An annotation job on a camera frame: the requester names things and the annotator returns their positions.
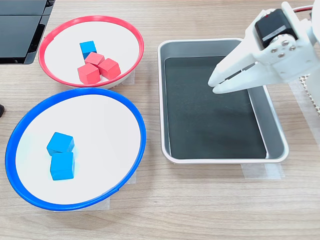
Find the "blue cube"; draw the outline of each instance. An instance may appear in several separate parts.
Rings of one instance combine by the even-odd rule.
[[[50,156],[57,153],[67,153],[74,149],[74,138],[59,132],[55,132],[46,149]]]
[[[73,179],[75,176],[74,153],[54,153],[51,159],[50,173],[53,180]]]
[[[92,52],[97,53],[94,41],[82,42],[82,43],[80,43],[80,48],[81,48],[84,60],[86,60],[86,58],[88,57],[88,55],[90,53],[92,53]]]

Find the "wood grain surface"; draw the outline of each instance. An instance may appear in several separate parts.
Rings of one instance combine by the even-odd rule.
[[[312,1],[292,1],[293,7]],[[281,180],[245,179],[241,166],[174,165],[160,149],[157,47],[165,40],[244,37],[262,9],[278,0],[57,1],[46,34],[86,15],[108,15],[135,25],[145,42],[135,85],[114,91],[140,110],[147,145],[137,183],[110,199],[110,210],[51,212],[24,201],[5,169],[9,137],[40,101],[69,89],[31,65],[0,65],[1,240],[319,240],[320,152],[288,85],[269,92],[290,146]]]

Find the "black object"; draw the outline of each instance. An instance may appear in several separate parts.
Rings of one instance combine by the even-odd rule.
[[[264,16],[254,26],[264,48],[269,46],[272,39],[281,34],[290,34],[295,40],[298,39],[281,9],[276,9]]]
[[[5,112],[5,107],[0,104],[0,118],[2,114],[4,114],[4,112]]]
[[[176,159],[264,159],[247,90],[214,94],[208,79],[223,56],[164,62],[168,134]]]
[[[54,0],[0,0],[0,64],[31,64]]]

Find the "blue bowl rim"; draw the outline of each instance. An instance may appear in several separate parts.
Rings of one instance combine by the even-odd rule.
[[[106,97],[113,98],[122,104],[124,104],[135,116],[137,123],[140,128],[140,148],[139,152],[137,154],[137,157],[135,159],[135,162],[133,166],[131,167],[130,171],[127,173],[127,175],[113,188],[109,189],[105,193],[101,194],[100,196],[97,196],[93,199],[79,202],[79,203],[73,203],[73,204],[56,204],[56,203],[50,203],[47,201],[43,201],[34,195],[32,195],[22,184],[22,182],[19,179],[17,168],[16,168],[16,153],[17,153],[17,147],[19,144],[19,141],[26,130],[26,128],[29,126],[29,124],[43,111],[46,109],[52,107],[53,105],[60,103],[64,100],[71,99],[78,96],[83,95],[102,95]],[[70,211],[70,210],[76,210],[76,209],[82,209],[89,207],[91,205],[94,205],[102,200],[105,200],[106,198],[110,197],[112,194],[116,193],[134,174],[136,171],[138,165],[140,164],[140,161],[143,157],[145,147],[147,142],[147,131],[146,126],[144,123],[144,120],[137,109],[137,107],[126,97],[123,95],[116,93],[114,91],[108,90],[108,89],[102,89],[102,88],[93,88],[93,87],[86,87],[86,88],[76,88],[71,89],[67,91],[60,92],[58,94],[55,94],[39,104],[37,104],[34,108],[32,108],[16,125],[15,129],[13,130],[10,139],[8,141],[6,151],[5,151],[5,170],[7,177],[9,179],[9,182],[13,189],[27,202],[30,204],[37,206],[39,208],[52,210],[52,211]]]

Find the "metal tray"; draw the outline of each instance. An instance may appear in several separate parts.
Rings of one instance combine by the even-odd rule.
[[[239,38],[158,47],[161,149],[175,164],[279,163],[289,146],[265,86],[214,94],[216,64]]]

